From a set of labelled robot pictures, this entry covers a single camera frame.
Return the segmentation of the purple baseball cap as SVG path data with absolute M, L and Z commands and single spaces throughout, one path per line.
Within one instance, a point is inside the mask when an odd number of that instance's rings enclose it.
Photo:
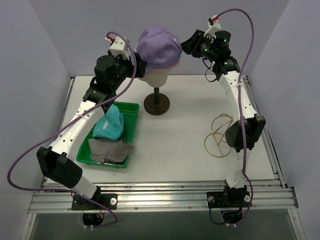
M 143 30 L 135 51 L 147 62 L 145 72 L 163 69 L 180 61 L 182 46 L 179 38 L 160 25 L 151 25 Z

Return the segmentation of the pink baseball cap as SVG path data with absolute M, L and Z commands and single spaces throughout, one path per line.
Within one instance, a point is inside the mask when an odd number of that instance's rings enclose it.
M 166 68 L 153 68 L 153 69 L 151 69 L 150 71 L 151 71 L 151 72 L 171 71 L 171 69 L 175 68 L 178 64 L 179 64 L 179 61 L 176 62 L 175 64 L 169 66 L 169 67 L 166 67 Z

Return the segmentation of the teal cap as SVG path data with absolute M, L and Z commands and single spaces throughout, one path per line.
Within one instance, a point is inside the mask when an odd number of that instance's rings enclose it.
M 119 108 L 112 104 L 108 111 L 95 124 L 92 132 L 94 138 L 117 141 L 124 131 L 124 116 Z

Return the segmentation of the grey cap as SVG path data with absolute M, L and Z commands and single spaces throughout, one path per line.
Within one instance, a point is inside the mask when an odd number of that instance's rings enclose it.
M 124 140 L 112 141 L 106 138 L 88 140 L 91 151 L 90 159 L 98 163 L 122 163 L 133 151 L 135 146 Z

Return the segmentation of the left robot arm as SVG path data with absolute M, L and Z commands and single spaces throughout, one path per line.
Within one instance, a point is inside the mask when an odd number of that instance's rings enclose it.
M 120 54 L 99 57 L 95 76 L 70 123 L 48 147 L 40 147 L 36 152 L 42 174 L 82 195 L 83 204 L 90 210 L 100 206 L 101 197 L 97 186 L 84 177 L 82 168 L 74 161 L 89 132 L 114 102 L 122 82 L 129 77 L 143 77 L 146 66 L 147 62 L 137 52 L 129 59 Z

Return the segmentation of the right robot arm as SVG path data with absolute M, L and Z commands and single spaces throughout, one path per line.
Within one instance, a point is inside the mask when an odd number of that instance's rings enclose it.
M 204 31 L 195 33 L 181 44 L 182 50 L 194 58 L 204 58 L 211 63 L 211 71 L 216 81 L 222 86 L 230 103 L 233 124 L 225 132 L 227 145 L 234 150 L 236 160 L 231 165 L 225 183 L 226 191 L 222 193 L 223 203 L 234 206 L 240 201 L 237 190 L 245 191 L 247 165 L 251 150 L 259 140 L 265 127 L 264 116 L 258 115 L 251 104 L 248 93 L 241 79 L 241 68 L 238 61 L 231 55 L 229 42 L 231 34 L 218 30 L 214 36 L 208 36 Z

